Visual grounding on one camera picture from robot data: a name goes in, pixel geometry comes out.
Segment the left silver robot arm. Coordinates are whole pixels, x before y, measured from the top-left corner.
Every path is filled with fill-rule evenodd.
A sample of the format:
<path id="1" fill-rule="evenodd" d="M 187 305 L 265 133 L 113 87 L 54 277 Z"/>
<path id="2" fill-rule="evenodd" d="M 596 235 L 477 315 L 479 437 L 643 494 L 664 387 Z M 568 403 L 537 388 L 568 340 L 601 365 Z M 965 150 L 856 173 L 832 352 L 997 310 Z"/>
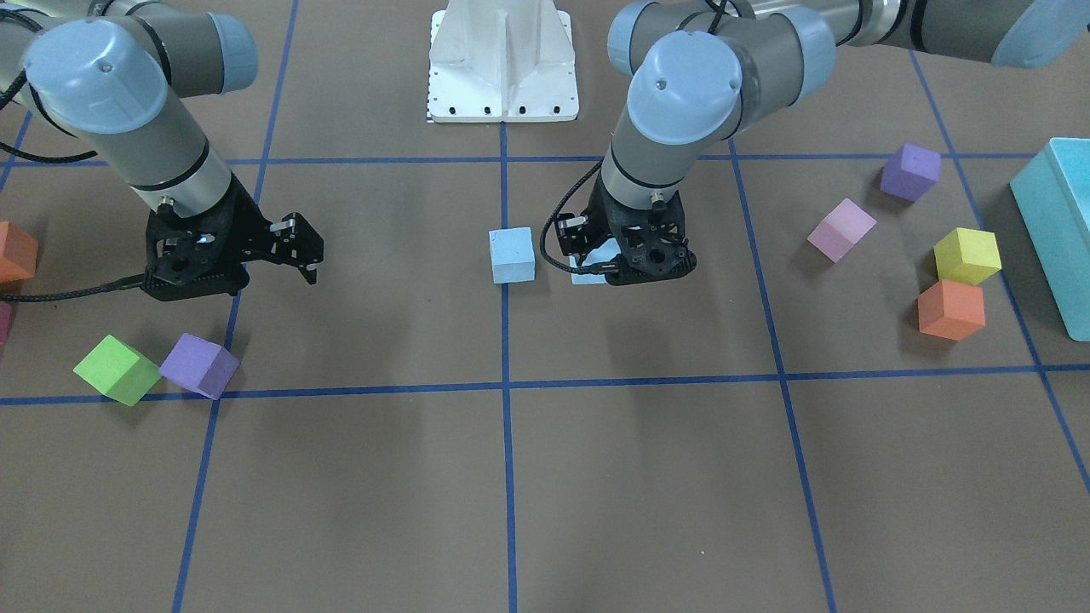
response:
<path id="1" fill-rule="evenodd" d="M 572 274 L 658 283 L 689 274 L 679 187 L 708 146 L 802 103 L 841 46 L 888 45 L 992 67 L 1046 67 L 1087 29 L 1086 1 L 637 1 L 611 20 L 630 79 L 579 214 L 546 229 Z"/>

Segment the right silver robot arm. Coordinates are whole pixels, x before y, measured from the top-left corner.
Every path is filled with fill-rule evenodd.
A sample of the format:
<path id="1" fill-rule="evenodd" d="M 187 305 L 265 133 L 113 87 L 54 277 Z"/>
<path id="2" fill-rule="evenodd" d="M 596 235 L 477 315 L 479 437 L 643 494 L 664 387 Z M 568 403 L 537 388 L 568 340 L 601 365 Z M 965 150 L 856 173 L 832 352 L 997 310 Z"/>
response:
<path id="1" fill-rule="evenodd" d="M 43 303 L 143 290 L 158 301 L 237 295 L 269 223 L 184 106 L 187 97 L 246 89 L 261 69 L 256 43 L 231 15 L 187 13 L 160 1 L 3 3 L 3 106 L 25 107 L 97 157 L 149 208 L 140 275 L 61 295 L 3 295 Z"/>

